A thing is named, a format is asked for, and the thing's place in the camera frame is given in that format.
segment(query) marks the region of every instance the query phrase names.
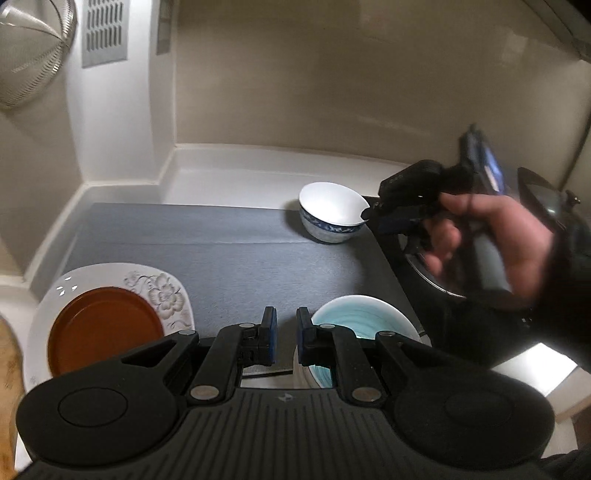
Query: wire mesh strainer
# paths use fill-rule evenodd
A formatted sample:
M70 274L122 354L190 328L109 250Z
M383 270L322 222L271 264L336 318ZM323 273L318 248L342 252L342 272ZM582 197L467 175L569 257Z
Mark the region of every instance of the wire mesh strainer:
M75 32L74 0L0 0L0 108L27 102L53 80Z

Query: backsplash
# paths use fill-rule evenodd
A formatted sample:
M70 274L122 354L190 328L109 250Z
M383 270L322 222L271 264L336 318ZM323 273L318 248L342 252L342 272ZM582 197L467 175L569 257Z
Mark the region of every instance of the backsplash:
M499 159L558 183L591 64L522 0L185 0L177 142L457 161L476 121Z
M0 238L0 275L21 275L22 271Z
M80 186L64 77L36 100L0 112L0 238L23 273Z

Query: brown plate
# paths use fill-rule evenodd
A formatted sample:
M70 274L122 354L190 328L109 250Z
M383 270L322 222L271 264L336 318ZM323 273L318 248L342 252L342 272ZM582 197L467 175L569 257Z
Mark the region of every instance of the brown plate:
M164 336L160 318L139 295L117 287L87 291L57 316L47 347L56 377Z

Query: gray countertop mat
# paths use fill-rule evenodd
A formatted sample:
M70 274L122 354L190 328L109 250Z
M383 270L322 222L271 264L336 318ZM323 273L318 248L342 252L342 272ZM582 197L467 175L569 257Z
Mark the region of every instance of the gray countertop mat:
M292 368L296 309L313 314L349 294L387 301L420 322L371 231L338 245L315 241L295 211L97 203L84 218L64 272L106 262L160 268L187 289L197 331L259 323L277 309L277 363L245 375Z

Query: logo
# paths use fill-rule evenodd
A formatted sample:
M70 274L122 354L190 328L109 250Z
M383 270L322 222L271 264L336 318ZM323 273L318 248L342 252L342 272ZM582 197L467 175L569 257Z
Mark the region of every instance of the logo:
M289 393L287 393L287 392L285 392L283 395L279 395L277 398L279 400L281 400L283 403L287 403L287 402L293 400L294 399L294 396L291 395L291 394L289 394Z

